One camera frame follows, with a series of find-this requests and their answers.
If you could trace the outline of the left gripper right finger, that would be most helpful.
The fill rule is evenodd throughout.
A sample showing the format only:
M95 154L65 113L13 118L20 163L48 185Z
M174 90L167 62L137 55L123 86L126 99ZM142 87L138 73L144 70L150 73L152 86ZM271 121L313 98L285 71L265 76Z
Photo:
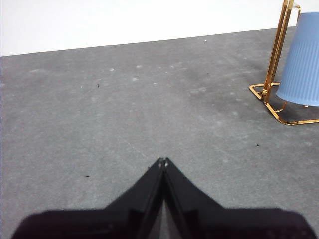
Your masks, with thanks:
M164 159L166 203L184 239L316 239L299 213L280 208L225 208Z

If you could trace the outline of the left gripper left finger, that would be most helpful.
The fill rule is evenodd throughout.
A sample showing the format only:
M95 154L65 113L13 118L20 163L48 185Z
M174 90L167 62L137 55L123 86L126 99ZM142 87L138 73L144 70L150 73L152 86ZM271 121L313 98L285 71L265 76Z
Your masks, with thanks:
M159 158L144 175L107 207L53 210L21 221L14 239L146 239L162 204L165 159Z

